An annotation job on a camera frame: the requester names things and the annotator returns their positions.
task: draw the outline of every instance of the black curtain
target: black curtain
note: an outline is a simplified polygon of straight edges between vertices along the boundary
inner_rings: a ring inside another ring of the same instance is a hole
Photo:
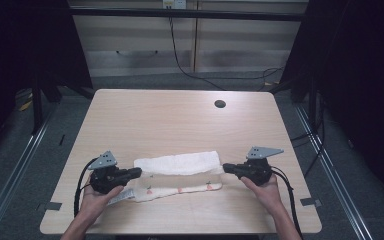
[[[16,92],[32,87],[35,74],[58,79],[52,84],[92,87],[72,16],[38,8],[68,8],[68,3],[0,1],[0,127]]]

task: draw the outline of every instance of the metal bracket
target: metal bracket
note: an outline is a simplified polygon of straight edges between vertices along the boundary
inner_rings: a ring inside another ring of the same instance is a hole
[[[115,165],[117,165],[117,160],[115,160],[114,155],[112,155],[111,151],[106,151],[104,154],[99,156],[92,164],[90,164],[88,169],[95,170]]]
[[[248,155],[246,156],[246,159],[248,160],[262,159],[262,158],[270,157],[283,152],[284,152],[283,149],[254,146],[251,148],[251,150],[249,150]]]

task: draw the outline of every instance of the black cable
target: black cable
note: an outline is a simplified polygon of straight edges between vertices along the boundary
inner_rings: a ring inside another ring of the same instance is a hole
[[[308,167],[307,171],[305,171],[305,173],[304,173],[304,178],[307,177],[308,173],[311,171],[311,169],[313,168],[317,159],[319,158],[320,154],[324,150],[324,144],[325,144],[324,108],[325,108],[325,104],[324,104],[323,99],[321,97],[319,97],[319,105],[320,105],[320,119],[321,119],[321,126],[322,126],[322,140],[321,140],[320,145],[318,146],[319,150],[317,151],[316,156],[311,161],[311,164]]]
[[[77,214],[79,213],[79,201],[80,201],[80,193],[82,192],[82,188],[80,188],[80,186],[82,185],[82,180],[83,180],[83,176],[85,175],[85,172],[87,170],[87,168],[89,167],[90,164],[92,164],[97,158],[94,158],[92,160],[90,160],[90,162],[88,162],[88,164],[86,164],[86,166],[83,168],[82,170],[82,173],[80,174],[80,178],[79,178],[79,182],[77,183],[77,189],[76,189],[76,193],[74,194],[74,217],[77,216]]]
[[[212,83],[211,81],[208,81],[208,80],[223,80],[223,79],[228,79],[228,80],[258,80],[258,79],[263,79],[263,86],[261,88],[259,88],[257,90],[257,92],[261,91],[261,89],[264,88],[265,86],[265,83],[266,83],[266,80],[265,78],[276,73],[277,71],[279,70],[283,70],[284,67],[280,67],[280,68],[268,68],[266,70],[263,71],[263,75],[262,76],[258,76],[258,77],[249,77],[249,78],[242,78],[242,77],[198,77],[198,76],[194,76],[194,75],[191,75],[189,73],[186,73],[182,67],[180,66],[180,63],[179,63],[179,58],[177,56],[177,49],[176,49],[176,42],[174,40],[174,26],[173,26],[173,19],[172,18],[169,18],[169,22],[170,22],[170,32],[171,32],[171,40],[173,42],[173,51],[174,51],[174,57],[176,59],[176,64],[177,64],[177,67],[179,68],[179,70],[186,76],[190,77],[190,78],[194,78],[194,79],[199,79],[199,80],[202,80],[202,81],[205,81],[209,84],[211,84],[212,86],[222,90],[222,91],[227,91],[226,89]]]
[[[286,187],[288,188],[288,193],[289,193],[289,200],[291,202],[291,211],[292,211],[292,219],[294,221],[294,225],[295,225],[295,228],[299,234],[299,236],[301,237],[301,239],[304,239],[303,236],[302,236],[302,232],[301,232],[301,228],[299,226],[299,222],[298,222],[298,217],[297,217],[297,212],[296,212],[296,209],[295,209],[295,199],[294,199],[294,193],[293,193],[293,188],[291,187],[291,184],[289,183],[288,181],[288,178],[286,177],[285,173],[283,173],[283,175],[277,171],[274,171],[272,170],[272,172],[276,175],[278,175],[280,178],[283,179],[283,181],[285,182],[286,184]]]

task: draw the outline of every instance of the metal rail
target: metal rail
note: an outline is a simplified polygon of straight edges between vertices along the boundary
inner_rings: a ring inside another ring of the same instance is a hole
[[[9,203],[17,190],[18,185],[21,182],[21,179],[24,176],[24,173],[29,166],[31,159],[33,158],[34,153],[36,152],[39,143],[42,141],[42,138],[46,132],[48,127],[49,120],[51,119],[53,113],[57,108],[57,104],[52,104],[49,114],[47,115],[45,121],[42,126],[38,129],[36,134],[30,137],[30,140],[21,154],[17,165],[14,167],[8,181],[5,183],[2,191],[0,192],[0,221],[5,214],[6,209],[9,206]]]
[[[307,113],[305,112],[304,108],[300,105],[296,107],[296,111],[298,113],[302,125],[304,126],[305,131],[309,135],[314,150],[316,151],[316,153],[318,153],[322,142],[317,134],[312,134],[311,126],[308,123]],[[372,240],[373,238],[366,223],[364,222],[363,217],[355,206],[351,196],[349,195],[344,183],[341,180],[341,177],[336,171],[332,160],[330,159],[329,155],[327,154],[324,148],[322,148],[320,152],[320,163],[322,164],[323,169],[325,170],[326,175],[330,183],[332,184],[333,189],[335,190],[336,196],[338,196],[339,201],[341,202],[342,207],[344,208],[344,211],[352,227],[354,228],[355,233],[357,234],[358,239]]]

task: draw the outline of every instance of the hand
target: hand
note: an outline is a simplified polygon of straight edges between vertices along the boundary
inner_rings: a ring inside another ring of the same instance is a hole
[[[124,189],[123,186],[117,186],[108,194],[102,194],[93,190],[92,186],[88,184],[89,179],[86,183],[87,186],[84,188],[80,211],[64,232],[61,239],[84,239],[87,229],[95,223],[108,202]]]
[[[92,186],[86,186],[83,189],[83,200],[80,206],[79,214],[92,221],[93,224],[104,211],[108,202],[113,197],[117,196],[123,189],[123,186],[117,186],[108,194],[102,194],[93,190]]]
[[[294,223],[289,217],[288,212],[281,201],[276,175],[272,174],[269,181],[261,186],[255,185],[254,182],[246,177],[241,177],[241,181],[247,188],[254,192],[258,201],[273,217],[279,239],[301,239]]]
[[[267,209],[270,215],[273,215],[279,208],[283,208],[276,175],[272,174],[269,181],[261,186],[255,185],[247,177],[241,177],[241,181],[254,192],[258,201]]]

